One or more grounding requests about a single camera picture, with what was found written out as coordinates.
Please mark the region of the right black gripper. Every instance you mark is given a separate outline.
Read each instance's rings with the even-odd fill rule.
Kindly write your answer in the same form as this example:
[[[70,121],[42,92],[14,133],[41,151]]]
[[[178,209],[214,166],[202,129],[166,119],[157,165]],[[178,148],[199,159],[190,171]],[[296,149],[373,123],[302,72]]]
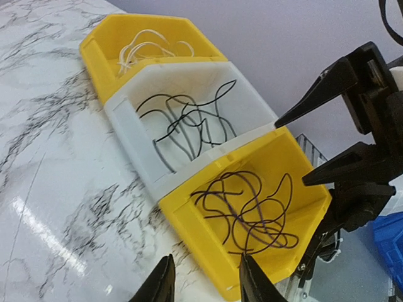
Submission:
[[[390,182],[402,175],[402,91],[378,47],[368,42],[329,66],[275,127],[341,94],[357,130],[372,134],[374,143],[354,144],[302,181],[306,186],[334,182],[334,218],[351,232],[380,214],[396,194]]]

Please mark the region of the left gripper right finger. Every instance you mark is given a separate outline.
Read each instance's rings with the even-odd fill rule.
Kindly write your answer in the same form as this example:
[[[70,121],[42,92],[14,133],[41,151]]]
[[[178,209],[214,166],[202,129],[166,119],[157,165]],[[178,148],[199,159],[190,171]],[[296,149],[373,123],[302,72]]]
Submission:
[[[249,254],[241,255],[239,268],[241,301],[282,302],[285,298]]]

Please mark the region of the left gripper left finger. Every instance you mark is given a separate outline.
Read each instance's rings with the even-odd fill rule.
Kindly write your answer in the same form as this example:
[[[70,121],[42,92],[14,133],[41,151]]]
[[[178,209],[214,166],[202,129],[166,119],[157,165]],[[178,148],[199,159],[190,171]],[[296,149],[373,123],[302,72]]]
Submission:
[[[173,255],[161,258],[129,302],[174,301],[176,269]]]

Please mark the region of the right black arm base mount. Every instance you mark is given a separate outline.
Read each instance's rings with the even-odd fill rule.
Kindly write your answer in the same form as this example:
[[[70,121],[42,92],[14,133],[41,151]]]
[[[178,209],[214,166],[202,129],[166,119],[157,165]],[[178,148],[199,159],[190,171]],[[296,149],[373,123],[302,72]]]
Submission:
[[[341,225],[326,215],[319,223],[297,267],[298,289],[304,289],[312,279],[316,260],[320,258],[326,263],[330,262],[339,252],[340,245]]]

